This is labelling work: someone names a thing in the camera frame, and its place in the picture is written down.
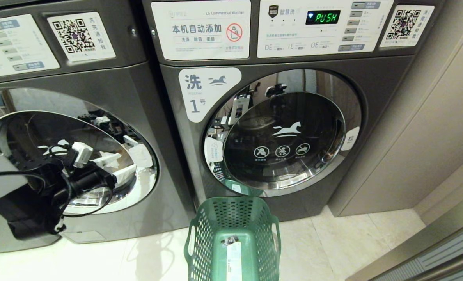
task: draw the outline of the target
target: front-loading washer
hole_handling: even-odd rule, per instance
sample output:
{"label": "front-loading washer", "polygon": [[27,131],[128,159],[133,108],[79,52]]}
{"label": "front-loading washer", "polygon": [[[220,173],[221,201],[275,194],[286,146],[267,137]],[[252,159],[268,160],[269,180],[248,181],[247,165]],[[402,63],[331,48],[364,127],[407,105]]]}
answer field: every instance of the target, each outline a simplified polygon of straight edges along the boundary
{"label": "front-loading washer", "polygon": [[[73,242],[172,231],[195,214],[153,69],[130,1],[0,2],[0,153],[23,170],[56,144],[83,142],[97,165],[122,170],[108,204],[96,187],[67,206],[105,205],[66,217],[61,235]],[[0,216],[0,252],[57,239],[16,240]]]}
{"label": "front-loading washer", "polygon": [[144,0],[200,204],[261,196],[317,215],[442,0]]}

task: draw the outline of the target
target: green laundry basket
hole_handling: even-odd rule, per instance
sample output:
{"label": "green laundry basket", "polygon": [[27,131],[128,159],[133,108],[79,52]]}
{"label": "green laundry basket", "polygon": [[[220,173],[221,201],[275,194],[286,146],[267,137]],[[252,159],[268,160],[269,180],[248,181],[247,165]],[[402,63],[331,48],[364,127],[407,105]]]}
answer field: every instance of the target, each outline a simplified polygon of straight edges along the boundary
{"label": "green laundry basket", "polygon": [[211,198],[190,222],[188,280],[278,281],[280,252],[278,218],[263,199]]}

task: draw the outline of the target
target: basket handle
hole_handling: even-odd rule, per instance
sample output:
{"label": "basket handle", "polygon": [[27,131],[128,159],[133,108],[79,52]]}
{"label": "basket handle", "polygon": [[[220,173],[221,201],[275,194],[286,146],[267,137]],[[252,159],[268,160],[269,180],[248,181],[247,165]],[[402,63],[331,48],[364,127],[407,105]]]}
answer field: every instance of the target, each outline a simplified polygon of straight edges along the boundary
{"label": "basket handle", "polygon": [[276,224],[276,239],[278,240],[278,256],[282,253],[282,239],[280,238],[280,224],[278,217],[272,216],[273,222]]}
{"label": "basket handle", "polygon": [[[195,237],[197,237],[197,227],[196,227],[196,219],[192,219],[190,221],[190,227],[188,228],[188,237],[186,238],[186,243],[184,244],[184,257],[188,265],[190,264],[190,260],[192,259],[192,255],[188,252],[188,246],[190,244],[190,238],[192,237],[192,228],[195,227]],[[195,240],[193,240],[193,253],[195,253]]]}

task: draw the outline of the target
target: red prohibition sign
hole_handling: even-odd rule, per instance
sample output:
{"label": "red prohibition sign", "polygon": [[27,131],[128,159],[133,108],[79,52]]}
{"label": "red prohibition sign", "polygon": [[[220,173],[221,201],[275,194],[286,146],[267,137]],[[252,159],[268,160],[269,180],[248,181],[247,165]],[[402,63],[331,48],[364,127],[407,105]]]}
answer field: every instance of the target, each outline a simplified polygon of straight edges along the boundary
{"label": "red prohibition sign", "polygon": [[232,23],[226,28],[226,37],[232,42],[237,42],[242,38],[243,30],[238,23]]}

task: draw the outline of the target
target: grey washer body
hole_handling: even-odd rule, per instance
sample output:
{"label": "grey washer body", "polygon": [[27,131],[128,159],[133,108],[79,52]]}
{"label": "grey washer body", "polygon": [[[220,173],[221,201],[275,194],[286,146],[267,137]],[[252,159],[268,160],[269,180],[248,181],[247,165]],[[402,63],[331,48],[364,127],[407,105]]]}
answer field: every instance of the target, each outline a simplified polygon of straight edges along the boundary
{"label": "grey washer body", "polygon": [[[427,38],[427,34],[434,25],[443,0],[402,0],[395,1],[391,11],[397,4],[400,5],[434,5],[435,10],[427,24],[424,34],[416,46],[407,48],[379,48],[384,35],[384,30],[373,52],[345,53],[334,55],[316,55],[306,57],[274,57],[259,59],[257,57],[257,37],[259,25],[260,0],[251,0],[251,30],[250,53],[247,59],[224,60],[191,60],[173,61],[167,60],[162,55],[160,40],[158,39],[157,26],[151,10],[151,0],[144,0],[144,8],[147,15],[149,28],[153,31],[153,42],[158,53],[160,67],[167,86],[167,92],[176,116],[176,122],[183,141],[184,150],[192,173],[196,188],[196,204],[199,205],[205,199],[214,196],[239,196],[240,194],[230,190],[217,180],[211,173],[205,162],[203,141],[208,123],[214,112],[228,101],[230,97],[249,85],[251,82],[263,78],[272,73],[290,69],[318,69],[333,73],[348,82],[360,99],[362,111],[362,125],[358,139],[342,163],[317,183],[312,183],[307,188],[298,192],[276,197],[265,197],[273,214],[285,221],[317,215],[329,201],[338,184],[351,167],[358,152],[365,144],[372,129],[383,114],[388,102],[392,98],[399,83],[410,67],[415,54]],[[388,16],[384,27],[392,19]],[[182,69],[199,68],[209,66],[233,66],[242,73],[242,80],[238,85],[230,89],[212,109],[203,121],[193,123],[186,116],[183,97],[179,86],[178,74]]]}
{"label": "grey washer body", "polygon": [[[117,56],[70,63],[46,17],[91,11],[100,14]],[[192,197],[160,99],[163,85],[161,88],[154,77],[142,39],[131,32],[137,30],[137,22],[129,2],[116,1],[112,5],[101,0],[70,0],[0,7],[0,18],[19,14],[33,16],[60,68],[0,77],[0,90],[42,89],[97,105],[140,133],[158,162],[158,179],[148,196],[117,212],[65,219],[64,234],[73,237],[74,242],[102,242],[187,227],[195,216]],[[0,216],[0,252],[42,247],[58,239],[59,235],[16,240]]]}

